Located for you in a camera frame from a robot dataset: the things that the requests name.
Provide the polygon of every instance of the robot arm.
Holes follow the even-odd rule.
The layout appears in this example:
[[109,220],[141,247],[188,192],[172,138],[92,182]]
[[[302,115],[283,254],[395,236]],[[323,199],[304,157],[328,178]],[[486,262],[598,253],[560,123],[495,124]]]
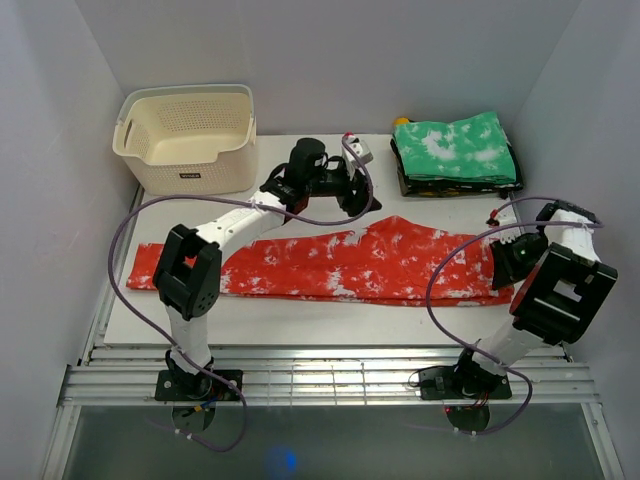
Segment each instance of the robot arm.
[[510,398],[505,367],[536,348],[574,343],[587,330],[618,276],[593,249],[592,230],[586,225],[597,219],[591,212],[556,201],[545,206],[536,220],[578,222],[585,227],[538,227],[537,233],[508,234],[492,243],[493,287],[524,280],[509,309],[513,318],[476,343],[500,364],[465,348],[455,366],[420,371],[423,399]]
[[[353,135],[347,137],[352,149],[365,161],[372,156]],[[281,212],[300,213],[310,197],[333,196],[349,216],[367,206],[370,192],[362,172],[346,155],[328,158],[322,142],[300,139],[289,162],[281,164],[251,197],[256,208],[237,208],[211,222],[189,229],[171,229],[153,283],[166,305],[172,336],[198,366],[212,368],[207,343],[207,313],[220,293],[220,273],[224,263],[240,248],[251,244],[265,232],[284,225],[289,217]],[[260,206],[274,210],[263,210]],[[379,210],[373,199],[370,211]],[[187,259],[194,259],[190,266]],[[166,354],[172,384],[190,399],[201,399],[211,391],[211,380],[189,365],[177,351]]]

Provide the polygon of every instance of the blue light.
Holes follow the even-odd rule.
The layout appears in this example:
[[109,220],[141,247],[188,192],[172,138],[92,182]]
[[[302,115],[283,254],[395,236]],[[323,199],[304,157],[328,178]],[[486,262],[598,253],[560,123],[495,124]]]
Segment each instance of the blue light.
[[298,467],[298,457],[293,450],[284,446],[270,448],[265,460],[267,473],[273,480],[293,478]]

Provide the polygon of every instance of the glass panel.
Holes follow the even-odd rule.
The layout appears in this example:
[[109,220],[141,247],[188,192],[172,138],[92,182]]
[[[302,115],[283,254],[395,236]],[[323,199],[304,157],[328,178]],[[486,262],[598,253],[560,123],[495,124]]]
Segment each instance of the glass panel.
[[[492,406],[492,424],[513,406]],[[222,445],[238,408],[218,408],[203,436]],[[439,406],[251,408],[243,442],[217,454],[149,425],[168,407],[83,407],[65,479],[603,478],[579,405],[532,405],[505,430],[470,438]]]

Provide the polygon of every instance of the metal frame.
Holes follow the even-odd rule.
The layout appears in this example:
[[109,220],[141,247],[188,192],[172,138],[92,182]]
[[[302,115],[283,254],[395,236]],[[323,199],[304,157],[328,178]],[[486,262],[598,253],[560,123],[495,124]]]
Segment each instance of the metal frame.
[[[142,197],[139,188],[134,207]],[[117,277],[122,273],[134,225],[132,221],[117,252]],[[104,344],[114,298],[107,283],[79,366],[67,371],[43,470],[45,479],[62,477],[83,405],[164,405],[155,402],[153,395],[157,372],[165,368],[166,347],[112,348]],[[391,406],[423,405],[416,389],[407,385],[409,376],[419,368],[450,365],[460,351],[457,347],[402,346],[225,347],[213,348],[212,354],[217,368],[244,370],[243,390],[250,406]],[[532,403],[582,405],[605,478],[623,478],[588,365],[572,362],[562,347],[554,347],[531,352],[515,368],[534,382]],[[522,402],[526,385],[518,377],[510,377],[510,381],[513,398],[492,403]]]
[[76,433],[81,410],[82,407],[78,406],[58,407],[53,434],[49,442],[49,450],[42,470],[43,479],[55,480],[62,478],[69,459],[69,453],[71,453],[73,437]]
[[624,473],[602,415],[602,405],[599,403],[582,404],[582,411],[591,434],[591,441],[596,449],[596,455],[600,460],[604,478],[607,480],[623,479]]

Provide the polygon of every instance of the white table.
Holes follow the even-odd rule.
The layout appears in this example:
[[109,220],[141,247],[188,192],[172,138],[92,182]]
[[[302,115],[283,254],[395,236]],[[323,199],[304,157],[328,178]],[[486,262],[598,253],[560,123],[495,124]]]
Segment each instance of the white table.
[[[327,146],[330,155],[339,154],[339,135],[314,135]],[[272,168],[289,159],[299,135],[258,137],[260,166],[256,187],[264,183]],[[396,165],[389,147],[389,135],[362,135],[374,154],[369,171],[381,211],[365,215],[349,226],[316,227],[291,221],[263,238],[313,236],[359,228],[390,215],[455,233],[479,233],[485,220],[502,201],[495,195],[472,198],[412,199],[400,195]],[[247,199],[253,190],[229,195]],[[133,231],[121,286],[127,298],[142,312],[169,330],[164,305],[155,292],[128,290],[124,284],[131,272],[139,243],[164,242],[176,224],[196,226],[230,210],[209,202],[164,202],[141,213]],[[303,213],[318,220],[344,218],[335,199],[311,199]],[[446,307],[436,309],[448,328],[474,341],[491,334],[508,316],[508,306]],[[164,345],[156,332],[138,320],[116,300],[104,339],[107,345]],[[209,313],[209,343],[217,346],[436,346],[451,345],[429,320],[424,308],[356,303],[309,302],[221,296]]]

